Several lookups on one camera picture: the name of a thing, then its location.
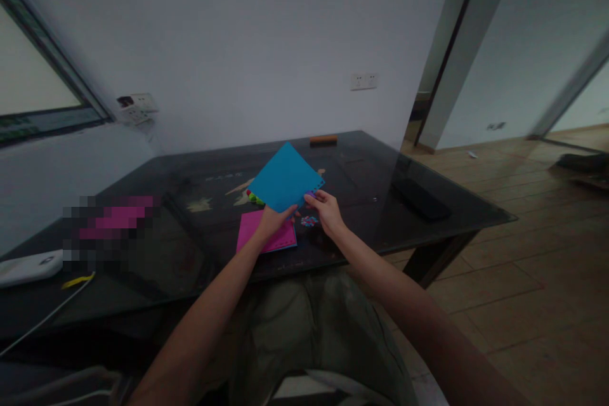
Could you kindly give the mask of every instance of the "green toy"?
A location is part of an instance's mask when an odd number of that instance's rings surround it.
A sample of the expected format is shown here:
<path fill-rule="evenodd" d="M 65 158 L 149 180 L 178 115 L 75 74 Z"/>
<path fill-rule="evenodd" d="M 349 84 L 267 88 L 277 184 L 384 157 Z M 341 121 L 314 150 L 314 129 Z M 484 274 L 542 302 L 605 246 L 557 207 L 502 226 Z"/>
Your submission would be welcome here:
<path fill-rule="evenodd" d="M 249 198 L 249 200 L 252 203 L 256 203 L 257 205 L 260 205 L 260 206 L 265 205 L 265 203 L 261 199 L 259 199 L 257 196 L 255 196 L 250 189 L 247 189 L 246 193 L 247 193 L 247 198 Z"/>

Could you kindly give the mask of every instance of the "pink blurred object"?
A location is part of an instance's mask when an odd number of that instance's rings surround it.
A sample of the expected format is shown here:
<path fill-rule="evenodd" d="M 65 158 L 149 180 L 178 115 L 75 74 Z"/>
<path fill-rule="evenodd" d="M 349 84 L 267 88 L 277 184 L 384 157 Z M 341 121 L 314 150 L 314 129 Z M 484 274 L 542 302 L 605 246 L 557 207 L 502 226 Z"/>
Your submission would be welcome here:
<path fill-rule="evenodd" d="M 121 230 L 138 227 L 138 220 L 146 217 L 146 209 L 154 206 L 153 197 L 129 197 L 129 204 L 103 209 L 103 217 L 89 219 L 88 227 L 79 230 L 80 239 L 118 239 Z"/>

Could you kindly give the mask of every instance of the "small colorful toy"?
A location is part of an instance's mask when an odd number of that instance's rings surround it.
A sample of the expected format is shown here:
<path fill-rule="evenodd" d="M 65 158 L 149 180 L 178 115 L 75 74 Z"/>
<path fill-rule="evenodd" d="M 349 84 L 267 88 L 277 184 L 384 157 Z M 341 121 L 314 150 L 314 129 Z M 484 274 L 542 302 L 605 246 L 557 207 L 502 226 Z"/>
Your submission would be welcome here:
<path fill-rule="evenodd" d="M 316 217 L 313 217 L 313 216 L 305 216 L 302 219 L 300 219 L 300 223 L 307 227 L 312 227 L 317 222 L 319 222 L 319 221 L 317 220 Z"/>
<path fill-rule="evenodd" d="M 246 190 L 246 194 L 252 203 L 256 203 L 257 205 L 260 205 L 260 206 L 265 205 L 265 203 L 261 199 L 259 199 L 257 196 L 255 196 L 254 193 L 250 189 Z"/>

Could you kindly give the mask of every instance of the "blue paper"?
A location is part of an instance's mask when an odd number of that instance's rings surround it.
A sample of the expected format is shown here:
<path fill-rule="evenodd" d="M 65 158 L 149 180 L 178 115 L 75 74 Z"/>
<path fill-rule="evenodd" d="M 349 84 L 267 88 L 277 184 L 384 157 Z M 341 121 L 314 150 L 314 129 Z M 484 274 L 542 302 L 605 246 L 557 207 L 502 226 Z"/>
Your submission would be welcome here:
<path fill-rule="evenodd" d="M 284 144 L 255 177 L 249 189 L 278 213 L 293 204 L 305 204 L 305 192 L 313 192 L 325 181 L 290 143 Z"/>

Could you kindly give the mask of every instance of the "window frame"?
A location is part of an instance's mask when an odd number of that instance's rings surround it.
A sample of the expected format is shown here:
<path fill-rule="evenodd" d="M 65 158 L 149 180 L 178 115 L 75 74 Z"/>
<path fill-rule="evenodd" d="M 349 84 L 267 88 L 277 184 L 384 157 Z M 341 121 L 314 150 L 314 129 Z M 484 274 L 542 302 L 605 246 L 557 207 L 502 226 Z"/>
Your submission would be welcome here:
<path fill-rule="evenodd" d="M 0 8 L 4 8 L 81 103 L 77 107 L 0 115 L 0 148 L 113 122 L 109 110 L 95 96 L 25 0 L 0 0 Z"/>

